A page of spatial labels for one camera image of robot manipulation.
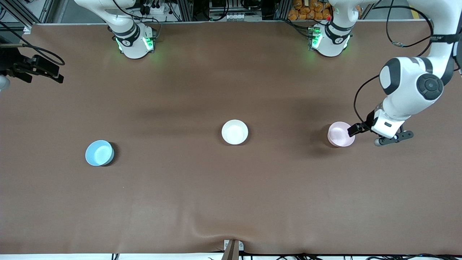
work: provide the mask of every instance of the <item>bowl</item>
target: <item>bowl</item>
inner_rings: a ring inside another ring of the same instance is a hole
[[[223,139],[232,145],[243,143],[249,136],[249,129],[241,120],[233,119],[226,122],[221,129]]]
[[[86,152],[85,159],[92,166],[103,166],[112,161],[114,158],[114,149],[111,144],[105,140],[92,142]]]
[[[327,139],[331,144],[337,147],[347,147],[354,142],[354,136],[348,134],[350,125],[345,122],[335,122],[329,127]]]

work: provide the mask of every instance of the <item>brown tablecloth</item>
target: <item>brown tablecloth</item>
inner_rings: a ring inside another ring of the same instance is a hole
[[[66,60],[65,81],[0,94],[0,252],[207,252],[237,238],[251,253],[462,254],[457,73],[405,124],[413,139],[327,144],[329,124],[358,122],[357,88],[425,46],[394,47],[384,28],[358,23],[325,58],[283,23],[165,25],[154,54],[129,60],[106,26],[34,26],[27,39]],[[390,32],[411,43],[428,29]],[[358,110],[384,97],[374,81]],[[219,131],[235,118],[250,135],[228,146]],[[115,144],[111,166],[85,161],[98,139]]]

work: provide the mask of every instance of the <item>snack package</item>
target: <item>snack package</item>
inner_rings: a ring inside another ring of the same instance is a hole
[[[315,20],[322,20],[322,12],[315,13]]]
[[[310,9],[311,10],[314,10],[315,12],[320,12],[320,11],[322,11],[323,7],[324,7],[323,3],[320,3],[317,0],[310,0]]]
[[[322,11],[322,18],[323,18],[324,20],[326,20],[327,17],[329,17],[329,16],[332,16],[332,15],[330,14],[329,9],[324,9],[324,10]]]
[[[358,12],[359,12],[359,17],[361,17],[361,15],[363,14],[363,9],[361,9],[360,6],[356,6],[356,9],[357,9]]]
[[[293,8],[300,10],[300,8],[303,7],[303,1],[302,0],[292,0]]]
[[[298,18],[298,11],[295,9],[291,9],[289,11],[289,14],[287,15],[287,18],[291,21],[295,21]]]
[[[302,12],[299,11],[299,13],[298,13],[298,19],[299,19],[299,20],[306,20],[306,13],[305,13],[305,14],[302,14]]]
[[[315,11],[311,10],[307,15],[307,19],[314,19],[315,18]]]
[[[310,13],[310,8],[309,7],[302,7],[302,9],[300,9],[300,14],[304,14],[304,15],[307,15],[308,13]]]

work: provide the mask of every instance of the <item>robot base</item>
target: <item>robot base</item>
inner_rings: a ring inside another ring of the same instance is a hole
[[[132,46],[124,46],[117,41],[121,53],[130,59],[140,59],[148,53],[153,53],[156,45],[157,31],[143,23],[136,24],[140,27],[140,36]]]
[[[309,27],[308,36],[311,37],[308,39],[308,48],[310,50],[315,50],[326,57],[335,57],[342,53],[342,51],[347,47],[348,40],[350,39],[350,36],[348,36],[345,40],[338,38],[341,40],[340,44],[333,43],[332,40],[327,37],[326,26],[324,25]]]

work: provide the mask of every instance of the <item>pink bowl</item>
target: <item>pink bowl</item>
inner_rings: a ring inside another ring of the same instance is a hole
[[[345,122],[335,122],[329,127],[327,139],[337,147],[347,147],[354,142],[354,136],[348,135],[349,124]]]

